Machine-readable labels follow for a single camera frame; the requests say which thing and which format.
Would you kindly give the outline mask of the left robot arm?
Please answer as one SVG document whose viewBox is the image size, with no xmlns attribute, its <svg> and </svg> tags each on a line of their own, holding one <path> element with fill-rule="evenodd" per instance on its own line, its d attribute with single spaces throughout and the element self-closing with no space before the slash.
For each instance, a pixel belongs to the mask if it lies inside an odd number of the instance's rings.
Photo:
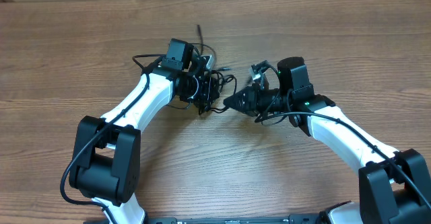
<svg viewBox="0 0 431 224">
<path fill-rule="evenodd" d="M 140 66 L 132 92 L 111 111 L 78 124 L 73 156 L 60 183 L 69 203 L 97 206 L 103 223 L 145 223 L 135 190 L 140 174 L 141 134 L 163 107 L 178 97 L 208 111 L 220 95 L 214 70 L 216 52 L 203 54 L 204 43 L 172 39 L 165 54 Z"/>
</svg>

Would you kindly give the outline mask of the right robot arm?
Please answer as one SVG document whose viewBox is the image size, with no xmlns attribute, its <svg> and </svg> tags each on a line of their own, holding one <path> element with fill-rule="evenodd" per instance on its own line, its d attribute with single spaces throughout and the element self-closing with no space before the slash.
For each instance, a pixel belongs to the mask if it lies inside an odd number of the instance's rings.
<svg viewBox="0 0 431 224">
<path fill-rule="evenodd" d="M 288 119 L 307 136 L 324 143 L 358 176 L 358 202 L 342 202 L 289 223 L 429 223 L 430 172 L 414 149 L 399 151 L 353 123 L 328 97 L 316 94 L 302 57 L 279 61 L 279 87 L 269 88 L 267 61 L 252 65 L 252 84 L 224 105 L 256 122 Z"/>
</svg>

